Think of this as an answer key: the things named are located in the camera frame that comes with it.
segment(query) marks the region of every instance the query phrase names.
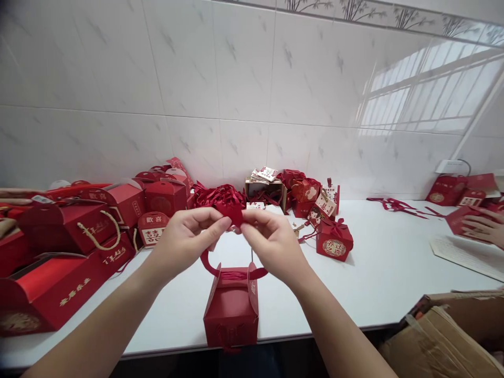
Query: bamboo pattern border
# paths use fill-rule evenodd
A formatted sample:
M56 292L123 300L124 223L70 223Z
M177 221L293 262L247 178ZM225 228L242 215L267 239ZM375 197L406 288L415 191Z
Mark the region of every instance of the bamboo pattern border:
M504 49L504 26L375 0L213 0Z

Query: rope handle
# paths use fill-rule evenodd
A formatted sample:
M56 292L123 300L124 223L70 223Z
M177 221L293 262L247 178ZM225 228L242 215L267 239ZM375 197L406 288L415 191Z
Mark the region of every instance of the rope handle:
M77 226L82 230L84 231L84 233L87 235L88 238L91 239L91 241L94 243L94 246L97 247L98 249L101 249L101 250L111 250L111 249L114 249L117 247L117 244L119 244L119 242L121 241L121 230L119 230L119 225L117 224L116 220L114 219L114 217L112 215L110 215L109 213L107 213L105 210L100 210L100 212L102 214L105 214L106 216L108 216L110 218L110 220L114 223L114 226L115 226L115 231L117 232L117 240L115 241L114 245L111 246L111 247L102 247L98 242L97 240L95 239L95 237L93 236L93 234L91 232L89 232L89 230L87 229L86 226L84 226L81 222L78 222L77 223Z
M220 277L226 280L241 281L247 279L247 274L244 272L240 271L220 272L218 269L215 269L212 265L210 265L210 262L208 261L208 249L203 251L199 259L203 263L205 269L208 270L210 273L212 273L212 275L214 275L215 277L219 277L220 274ZM268 274L268 271L265 268L254 269L253 271L250 272L249 279L253 281L261 277L264 277L266 274Z

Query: printed cartoon couple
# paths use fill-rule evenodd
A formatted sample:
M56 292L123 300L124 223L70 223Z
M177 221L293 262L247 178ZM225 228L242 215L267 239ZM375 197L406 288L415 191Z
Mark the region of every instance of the printed cartoon couple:
M326 218L327 215L317 205L314 205L308 214L308 220L314 227L318 226Z

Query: person's hand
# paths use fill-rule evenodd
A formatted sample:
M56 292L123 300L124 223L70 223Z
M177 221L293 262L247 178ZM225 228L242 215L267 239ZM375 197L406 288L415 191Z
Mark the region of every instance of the person's hand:
M0 188L0 202L10 205L25 206L33 202L26 197L38 193L43 193L43 191L36 189Z
M484 208L478 208L478 211L491 216L495 221L475 215L466 215L462 223L475 228L462 227L462 230L467 232L469 234L468 236L490 242L504 249L504 215L491 212Z
M212 207L177 211L141 268L148 279L163 287L198 260L204 250L213 250L230 226L231 219Z
M245 236L261 263L291 290L300 280L314 275L286 217L266 210L244 210Z

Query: electrical outlet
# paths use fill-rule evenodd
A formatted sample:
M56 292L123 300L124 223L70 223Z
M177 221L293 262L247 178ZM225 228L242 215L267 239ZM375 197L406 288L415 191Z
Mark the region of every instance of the electrical outlet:
M436 173L459 173L467 174L467 164L462 160L448 160L441 161L436 169Z

